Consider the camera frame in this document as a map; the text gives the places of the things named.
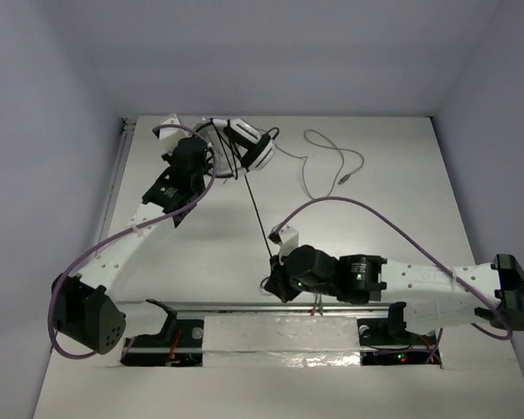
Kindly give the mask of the black white headphones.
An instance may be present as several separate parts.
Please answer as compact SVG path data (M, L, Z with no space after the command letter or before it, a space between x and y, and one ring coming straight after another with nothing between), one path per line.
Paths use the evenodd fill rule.
M248 172L260 171L277 151L277 127L264 131L241 118L210 118L195 129L213 143L218 179L238 179Z

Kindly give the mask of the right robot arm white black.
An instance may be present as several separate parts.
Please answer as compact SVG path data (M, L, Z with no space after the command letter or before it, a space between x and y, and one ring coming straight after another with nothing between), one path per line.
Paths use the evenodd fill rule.
M524 271L507 254L491 263L442 270L371 255L335 258L302 245L272 257L264 288L284 303L303 292L354 306L384 303L385 330L397 343L467 324L524 332Z

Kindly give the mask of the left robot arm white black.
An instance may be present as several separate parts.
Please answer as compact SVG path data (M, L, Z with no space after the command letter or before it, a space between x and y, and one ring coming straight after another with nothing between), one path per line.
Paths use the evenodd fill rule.
M128 226L84 251L52 283L48 334L53 350L67 359L104 355L117 346L127 317L115 291L215 183L219 159L212 141L184 136L163 157L168 167L142 196Z

